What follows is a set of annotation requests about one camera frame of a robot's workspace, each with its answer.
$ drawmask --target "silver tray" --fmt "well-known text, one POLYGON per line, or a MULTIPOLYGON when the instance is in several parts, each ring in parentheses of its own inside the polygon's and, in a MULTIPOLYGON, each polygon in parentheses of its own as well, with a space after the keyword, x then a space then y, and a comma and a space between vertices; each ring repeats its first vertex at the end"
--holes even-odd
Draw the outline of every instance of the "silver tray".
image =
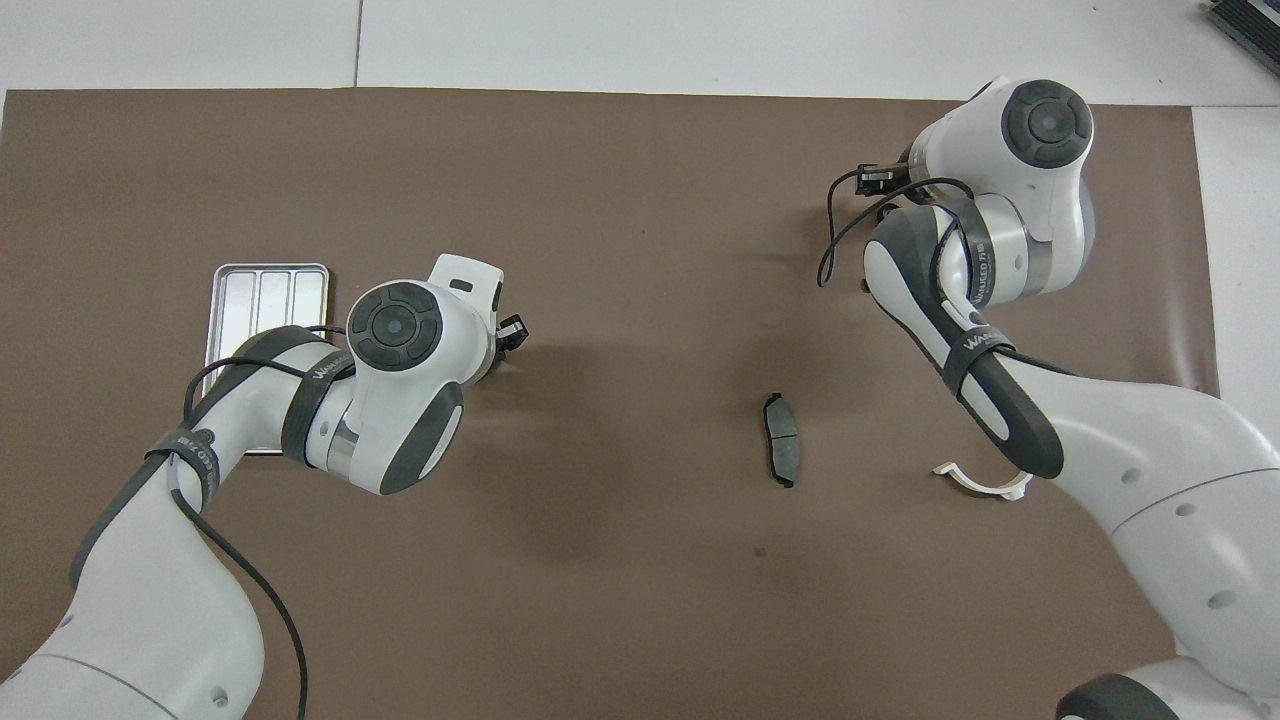
MULTIPOLYGON (((329 269, 317 263, 233 263, 214 273, 205 363, 236 354, 250 337, 280 325, 321 325, 329 316, 329 269)), ((209 392, 216 370, 205 378, 209 392)), ((265 454, 269 450, 257 450, 265 454)))

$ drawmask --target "black strap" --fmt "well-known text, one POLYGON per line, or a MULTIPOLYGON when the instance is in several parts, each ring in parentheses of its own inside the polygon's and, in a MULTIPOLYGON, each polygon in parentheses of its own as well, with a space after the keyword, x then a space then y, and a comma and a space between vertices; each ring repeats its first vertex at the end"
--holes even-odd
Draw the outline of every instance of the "black strap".
POLYGON ((329 386, 339 377, 346 377, 349 368, 355 365, 351 352, 335 350, 320 359, 319 363, 302 375, 298 389, 293 392, 293 401, 289 402, 288 411, 284 413, 284 427, 280 428, 280 452, 289 460, 297 460, 307 468, 315 468, 307 462, 307 433, 311 432, 311 421, 320 411, 329 386))
POLYGON ((996 291, 996 249, 987 223, 973 200, 943 200, 938 205, 950 210, 960 225, 957 231, 969 259, 969 302, 974 307, 984 307, 996 291))
POLYGON ((221 471, 218 469, 218 454, 214 452, 211 442, 214 442, 214 433, 209 430, 174 428, 147 451, 147 456, 173 454, 191 465, 196 477, 200 478, 201 509, 209 505, 223 482, 221 471))
POLYGON ((1009 342, 1005 333, 991 325, 979 325, 964 333, 954 343, 947 361, 942 365, 942 383, 947 386, 951 395, 960 395, 960 384, 964 383, 969 368, 987 352, 997 347, 1014 350, 1014 343, 1009 342))

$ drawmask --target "white floor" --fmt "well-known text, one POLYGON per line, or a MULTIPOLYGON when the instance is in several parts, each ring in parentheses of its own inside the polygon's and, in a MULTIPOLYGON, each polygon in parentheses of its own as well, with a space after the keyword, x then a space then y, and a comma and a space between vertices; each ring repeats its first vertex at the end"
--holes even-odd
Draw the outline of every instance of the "white floor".
POLYGON ((0 0, 0 90, 503 87, 1196 106, 1222 396, 1280 442, 1280 78, 1196 0, 0 0))

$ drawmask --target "black connector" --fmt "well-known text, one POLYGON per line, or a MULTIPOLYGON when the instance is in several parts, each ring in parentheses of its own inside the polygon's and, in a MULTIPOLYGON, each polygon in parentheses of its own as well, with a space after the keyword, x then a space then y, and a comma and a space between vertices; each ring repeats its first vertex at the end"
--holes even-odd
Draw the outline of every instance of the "black connector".
POLYGON ((910 182, 911 174, 906 169, 906 163, 861 164, 858 165, 858 174, 854 177, 854 193, 865 197, 888 195, 910 182))
POLYGON ((520 319, 520 315, 512 315, 498 323, 495 337, 498 340, 498 352, 509 352, 529 340, 529 328, 525 327, 525 322, 520 319))

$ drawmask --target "black cable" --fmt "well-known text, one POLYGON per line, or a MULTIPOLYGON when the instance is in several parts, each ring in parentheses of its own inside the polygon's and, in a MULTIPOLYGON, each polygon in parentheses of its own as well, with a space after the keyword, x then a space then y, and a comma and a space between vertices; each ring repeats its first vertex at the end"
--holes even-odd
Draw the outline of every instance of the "black cable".
POLYGON ((289 609, 284 606, 284 601, 280 600, 279 594, 276 594, 275 588, 273 588, 271 583, 266 582, 266 578, 264 578, 262 574, 253 568, 253 564, 241 555, 239 551, 232 546, 232 543, 227 542, 227 538, 218 534, 218 530, 215 530, 212 525, 210 525, 191 507, 191 505, 187 503, 187 498, 182 496, 180 489, 174 488, 169 491, 169 495, 173 496, 173 501, 178 505, 178 509, 182 510, 182 514, 191 520, 191 524, 196 525, 196 528, 200 529, 206 538, 212 541, 214 544, 223 548, 223 552, 225 552, 228 557, 234 560, 242 570, 248 573, 250 578, 253 578, 253 582, 257 583, 257 587, 262 588, 266 597, 271 598, 271 605, 275 606, 275 611, 280 614, 280 619, 284 620, 284 626, 289 630, 289 639, 293 641, 293 655, 298 659, 298 720, 303 720, 307 715, 307 655, 306 651, 302 650, 302 637, 298 635, 298 626, 293 624, 293 616, 289 615, 289 609))
POLYGON ((306 373, 297 368, 291 368, 275 360, 262 360, 260 357, 243 357, 234 355, 232 357, 223 357, 221 360, 210 363, 205 365, 205 369, 196 373, 195 378, 187 384, 187 396, 182 401, 182 421, 189 424, 192 420, 191 410, 196 401, 196 388, 200 387, 200 380, 205 379, 209 373, 219 368, 225 368, 227 365, 257 365, 260 368, 270 368, 273 370, 280 370, 282 373, 288 373, 296 378, 303 377, 306 373))
POLYGON ((1028 365, 1032 365, 1033 368, 1039 368, 1042 370, 1048 370, 1051 373, 1057 373, 1060 375, 1071 375, 1073 378, 1080 377, 1079 373, 1073 373, 1071 370, 1068 370, 1066 368, 1062 368, 1061 365, 1055 365, 1052 363, 1047 363, 1044 360, 1041 360, 1039 357, 1032 357, 1030 355, 1024 355, 1024 354, 1018 352, 1016 350, 1012 350, 1012 348, 1006 347, 1004 345, 996 346, 993 348, 993 351, 998 352, 998 354, 1001 354, 1001 355, 1004 355, 1006 357, 1011 357, 1014 360, 1020 360, 1023 363, 1027 363, 1028 365))
POLYGON ((326 333, 338 333, 338 334, 342 334, 342 336, 347 334, 347 328, 344 328, 342 325, 311 325, 311 327, 307 327, 307 328, 302 328, 302 329, 308 331, 308 332, 324 331, 326 333))
POLYGON ((960 218, 951 214, 950 210, 947 210, 947 214, 951 215, 951 222, 947 223, 947 229, 942 231, 942 237, 938 238, 938 246, 946 245, 947 241, 951 240, 951 233, 960 229, 960 218))
POLYGON ((827 191, 827 228, 831 231, 831 242, 827 245, 827 251, 822 254, 822 261, 818 263, 818 287, 827 287, 831 282, 832 274, 836 272, 836 246, 841 240, 849 234, 849 231, 854 229, 854 225, 867 219, 872 213, 879 210, 888 204, 890 200, 900 195, 906 195, 913 190, 918 190, 929 184, 950 184, 952 187, 960 188, 965 193, 965 197, 973 200, 973 190, 961 181, 955 178, 928 178, 923 181, 916 181, 913 183, 904 184, 902 187, 886 193, 883 197, 873 202, 869 208, 859 213, 852 220, 849 222, 838 233, 836 232, 836 217, 832 209, 832 197, 836 192, 836 186, 845 182, 846 179, 856 176, 861 170, 851 170, 840 176, 836 182, 831 183, 831 188, 827 191))

